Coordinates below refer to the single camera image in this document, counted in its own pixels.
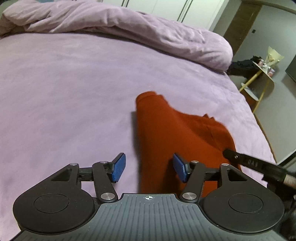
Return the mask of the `black television screen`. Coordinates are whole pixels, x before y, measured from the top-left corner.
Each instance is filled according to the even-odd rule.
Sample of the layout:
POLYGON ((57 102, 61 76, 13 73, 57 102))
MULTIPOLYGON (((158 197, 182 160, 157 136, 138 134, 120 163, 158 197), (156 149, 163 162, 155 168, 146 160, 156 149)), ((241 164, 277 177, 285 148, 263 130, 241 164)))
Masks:
POLYGON ((285 72, 294 82, 296 82, 296 56, 294 56, 285 72))

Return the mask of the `purple bed sheet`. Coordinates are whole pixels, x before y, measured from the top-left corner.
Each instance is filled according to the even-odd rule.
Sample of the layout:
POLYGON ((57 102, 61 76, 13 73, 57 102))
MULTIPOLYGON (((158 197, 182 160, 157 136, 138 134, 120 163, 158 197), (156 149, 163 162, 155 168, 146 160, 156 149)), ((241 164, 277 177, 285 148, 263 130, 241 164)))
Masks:
POLYGON ((236 149, 274 162, 230 78, 147 46, 100 34, 23 33, 1 39, 1 240, 19 233, 16 198, 70 163, 125 153, 115 189, 138 192, 135 100, 147 91, 174 109, 224 124, 236 149))

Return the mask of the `purple rolled duvet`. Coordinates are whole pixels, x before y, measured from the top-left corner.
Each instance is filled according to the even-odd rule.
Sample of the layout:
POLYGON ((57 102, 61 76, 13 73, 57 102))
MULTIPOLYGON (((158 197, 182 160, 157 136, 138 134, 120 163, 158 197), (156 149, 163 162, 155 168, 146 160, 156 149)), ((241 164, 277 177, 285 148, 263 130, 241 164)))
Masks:
POLYGON ((218 72, 228 70, 233 58, 228 41, 214 32, 94 1, 17 1, 1 15, 1 35, 12 31, 115 35, 218 72))

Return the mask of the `white wardrobe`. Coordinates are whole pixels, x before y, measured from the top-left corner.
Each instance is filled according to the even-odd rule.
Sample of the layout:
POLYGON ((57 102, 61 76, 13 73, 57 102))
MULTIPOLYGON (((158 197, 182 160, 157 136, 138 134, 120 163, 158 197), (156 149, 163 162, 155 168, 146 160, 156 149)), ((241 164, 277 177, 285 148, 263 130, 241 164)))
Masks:
POLYGON ((207 30, 215 28, 229 3, 227 0, 105 0, 103 2, 207 30))

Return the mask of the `cream flower bouquet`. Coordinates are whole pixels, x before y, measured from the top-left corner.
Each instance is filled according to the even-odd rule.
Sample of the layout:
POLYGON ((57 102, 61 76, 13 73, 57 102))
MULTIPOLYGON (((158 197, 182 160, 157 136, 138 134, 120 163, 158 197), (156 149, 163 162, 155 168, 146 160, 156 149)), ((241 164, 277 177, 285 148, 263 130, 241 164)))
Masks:
POLYGON ((277 64, 280 63, 281 60, 283 60, 283 58, 284 58, 284 56, 282 56, 275 49, 273 49, 272 47, 269 46, 267 49, 267 56, 262 64, 262 68, 263 68, 264 72, 269 77, 272 77, 275 72, 274 67, 276 67, 277 64))

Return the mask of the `black clothes pile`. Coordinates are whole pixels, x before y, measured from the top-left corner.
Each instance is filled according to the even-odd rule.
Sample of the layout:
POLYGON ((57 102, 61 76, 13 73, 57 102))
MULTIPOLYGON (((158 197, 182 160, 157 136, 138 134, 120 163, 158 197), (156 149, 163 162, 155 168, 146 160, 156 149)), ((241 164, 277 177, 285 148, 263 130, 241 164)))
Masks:
POLYGON ((253 56, 251 59, 232 62, 226 71, 227 75, 242 76, 244 78, 251 78, 258 71, 254 63, 258 64, 261 57, 253 56))

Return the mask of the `dark wooden door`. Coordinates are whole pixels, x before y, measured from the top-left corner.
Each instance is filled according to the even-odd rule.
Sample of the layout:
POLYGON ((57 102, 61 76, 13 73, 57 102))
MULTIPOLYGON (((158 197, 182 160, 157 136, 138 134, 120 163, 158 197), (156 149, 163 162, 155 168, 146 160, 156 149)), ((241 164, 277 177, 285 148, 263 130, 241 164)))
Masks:
POLYGON ((227 28, 224 38, 229 42, 233 55, 239 50, 249 30, 254 24, 262 5, 242 2, 227 28))

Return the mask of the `red knit sweater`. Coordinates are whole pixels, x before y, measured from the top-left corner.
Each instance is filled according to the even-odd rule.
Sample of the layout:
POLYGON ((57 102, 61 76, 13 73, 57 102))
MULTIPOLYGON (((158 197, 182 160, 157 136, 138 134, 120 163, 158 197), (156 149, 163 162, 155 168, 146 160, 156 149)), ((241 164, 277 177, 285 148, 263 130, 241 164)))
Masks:
POLYGON ((224 125, 207 115, 181 113, 155 92, 140 94, 136 109, 141 193, 182 192, 185 184, 173 168, 174 154, 208 168, 219 168, 228 162, 222 152, 236 150, 224 125))

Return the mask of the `yellow-legged side table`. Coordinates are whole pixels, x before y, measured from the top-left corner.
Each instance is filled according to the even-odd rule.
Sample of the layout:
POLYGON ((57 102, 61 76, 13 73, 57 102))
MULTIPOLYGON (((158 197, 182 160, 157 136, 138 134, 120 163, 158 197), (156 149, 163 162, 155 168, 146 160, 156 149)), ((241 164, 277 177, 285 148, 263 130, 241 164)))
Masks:
POLYGON ((274 70, 263 60, 259 64, 253 61, 252 64, 256 68, 256 73, 245 83, 241 83, 239 92, 246 92, 247 96, 255 101, 251 107, 252 112, 255 113, 266 93, 274 89, 272 78, 274 70))

